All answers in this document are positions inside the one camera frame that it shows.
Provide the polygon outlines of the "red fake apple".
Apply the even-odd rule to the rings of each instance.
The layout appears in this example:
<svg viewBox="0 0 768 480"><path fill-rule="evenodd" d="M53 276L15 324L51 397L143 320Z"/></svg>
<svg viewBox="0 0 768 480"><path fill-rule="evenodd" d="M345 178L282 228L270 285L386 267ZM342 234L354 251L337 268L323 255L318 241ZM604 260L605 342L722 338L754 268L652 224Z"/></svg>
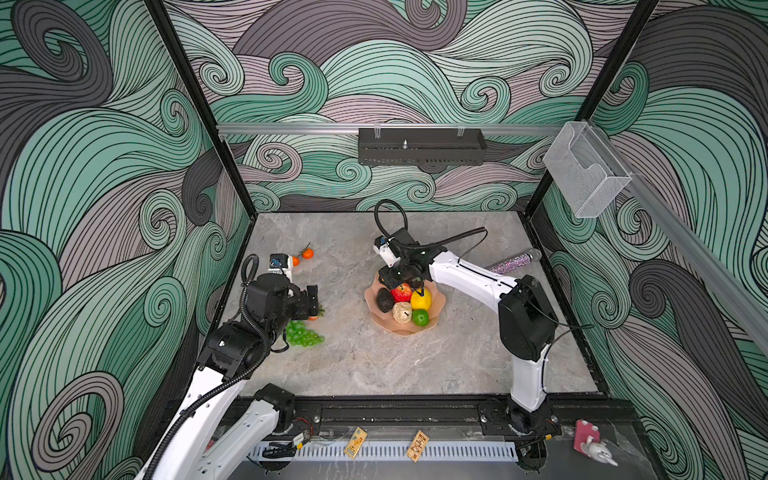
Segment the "red fake apple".
<svg viewBox="0 0 768 480"><path fill-rule="evenodd" d="M402 283L391 290L392 297L396 303L410 302L413 290L408 283Z"/></svg>

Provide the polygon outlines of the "yellow fake lemon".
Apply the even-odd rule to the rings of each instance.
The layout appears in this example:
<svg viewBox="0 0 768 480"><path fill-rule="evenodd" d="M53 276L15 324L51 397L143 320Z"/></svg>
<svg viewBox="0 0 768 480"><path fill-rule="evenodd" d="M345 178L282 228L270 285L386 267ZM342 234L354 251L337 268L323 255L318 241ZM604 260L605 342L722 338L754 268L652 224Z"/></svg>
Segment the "yellow fake lemon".
<svg viewBox="0 0 768 480"><path fill-rule="evenodd" d="M432 294L426 287L415 289L412 291L410 303L413 310L428 311L432 305Z"/></svg>

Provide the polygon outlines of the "dark fake avocado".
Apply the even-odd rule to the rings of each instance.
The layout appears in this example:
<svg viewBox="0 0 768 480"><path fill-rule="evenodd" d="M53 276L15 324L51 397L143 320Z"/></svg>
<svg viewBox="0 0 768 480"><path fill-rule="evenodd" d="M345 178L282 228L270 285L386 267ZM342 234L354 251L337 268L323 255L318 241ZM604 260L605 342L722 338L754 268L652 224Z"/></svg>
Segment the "dark fake avocado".
<svg viewBox="0 0 768 480"><path fill-rule="evenodd" d="M377 291L375 303L382 313L389 313L393 310L396 301L391 291L382 287Z"/></svg>

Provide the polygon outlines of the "green fake lime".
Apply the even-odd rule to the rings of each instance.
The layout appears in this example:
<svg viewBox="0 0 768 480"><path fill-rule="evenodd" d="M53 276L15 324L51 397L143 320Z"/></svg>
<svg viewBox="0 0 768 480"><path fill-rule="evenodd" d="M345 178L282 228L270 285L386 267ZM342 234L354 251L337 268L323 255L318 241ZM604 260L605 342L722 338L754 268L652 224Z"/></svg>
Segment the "green fake lime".
<svg viewBox="0 0 768 480"><path fill-rule="evenodd" d="M429 312L424 309L415 309L412 311L411 320L418 327L426 327L430 323Z"/></svg>

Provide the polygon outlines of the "orange cherry tomato with stem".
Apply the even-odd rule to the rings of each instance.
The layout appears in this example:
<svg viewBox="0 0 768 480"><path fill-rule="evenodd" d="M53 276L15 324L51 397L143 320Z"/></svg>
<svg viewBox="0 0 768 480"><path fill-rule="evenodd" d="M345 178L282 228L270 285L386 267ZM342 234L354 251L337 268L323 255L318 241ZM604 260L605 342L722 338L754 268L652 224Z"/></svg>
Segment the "orange cherry tomato with stem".
<svg viewBox="0 0 768 480"><path fill-rule="evenodd" d="M299 256L303 259L311 259L314 256L314 250L311 248L310 243L301 250Z"/></svg>

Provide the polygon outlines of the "pink scalloped fruit bowl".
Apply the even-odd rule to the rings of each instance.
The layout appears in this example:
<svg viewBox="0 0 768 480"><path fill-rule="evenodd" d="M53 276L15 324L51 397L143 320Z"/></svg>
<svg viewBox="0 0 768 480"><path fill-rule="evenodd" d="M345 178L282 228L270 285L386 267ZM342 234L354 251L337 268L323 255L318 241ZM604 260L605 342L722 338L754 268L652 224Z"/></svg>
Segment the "pink scalloped fruit bowl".
<svg viewBox="0 0 768 480"><path fill-rule="evenodd" d="M379 282L378 275L375 274L371 286L364 292L365 302L370 312L370 319L376 325L380 326L384 330L400 336L409 336L421 333L423 331L433 329L438 325L440 315L446 305L447 298L446 295L438 289L435 282L426 282L426 287L432 294L432 304L428 309L429 323L425 326L418 326L413 322L409 322L408 324L398 323L394 319L391 312L382 312L376 304L376 296L379 289L383 287L384 285Z"/></svg>

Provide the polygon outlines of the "red fake strawberry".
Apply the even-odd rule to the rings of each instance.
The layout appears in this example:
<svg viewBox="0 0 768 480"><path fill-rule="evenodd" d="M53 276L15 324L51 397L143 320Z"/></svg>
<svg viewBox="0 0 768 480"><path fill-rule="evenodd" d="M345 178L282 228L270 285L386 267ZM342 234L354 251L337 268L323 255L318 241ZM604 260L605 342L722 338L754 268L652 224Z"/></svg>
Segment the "red fake strawberry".
<svg viewBox="0 0 768 480"><path fill-rule="evenodd" d="M317 312L315 315L311 315L311 316L308 318L308 320L310 320L310 321L315 321L315 320L318 320L319 318L323 317L324 315L325 315L325 310L324 310L324 309L322 309L322 308L320 308L320 309L318 310L318 312Z"/></svg>

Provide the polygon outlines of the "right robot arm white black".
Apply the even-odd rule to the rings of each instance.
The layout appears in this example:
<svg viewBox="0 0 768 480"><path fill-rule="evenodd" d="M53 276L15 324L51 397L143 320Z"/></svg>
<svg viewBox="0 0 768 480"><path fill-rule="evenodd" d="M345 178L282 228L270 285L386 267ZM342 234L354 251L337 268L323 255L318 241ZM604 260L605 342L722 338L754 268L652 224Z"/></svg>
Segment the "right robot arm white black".
<svg viewBox="0 0 768 480"><path fill-rule="evenodd" d="M475 228L437 242L421 244L408 230L408 217L397 202L378 201L373 210L381 236L374 249L385 262L378 279L388 288L403 284L423 286L428 281L444 284L489 307L498 315L499 336L513 356L511 401L533 413L545 402L545 366L552 347L567 334L581 328L559 321L541 284L532 276L513 278L477 266L450 251L459 240L487 235Z"/></svg>

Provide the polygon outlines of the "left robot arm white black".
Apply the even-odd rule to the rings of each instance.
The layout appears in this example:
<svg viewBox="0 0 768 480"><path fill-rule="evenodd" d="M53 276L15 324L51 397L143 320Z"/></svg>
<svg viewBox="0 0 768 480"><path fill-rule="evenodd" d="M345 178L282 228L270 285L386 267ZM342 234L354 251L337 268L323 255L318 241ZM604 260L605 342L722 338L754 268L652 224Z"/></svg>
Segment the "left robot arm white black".
<svg viewBox="0 0 768 480"><path fill-rule="evenodd" d="M317 286L301 289L292 281L297 263L274 253L260 273L257 255L244 260L239 318L207 337L182 403L138 478L227 479L259 442L291 429L294 395L268 384L220 438L214 436L253 373L277 353L274 345L287 337L288 325L319 313Z"/></svg>

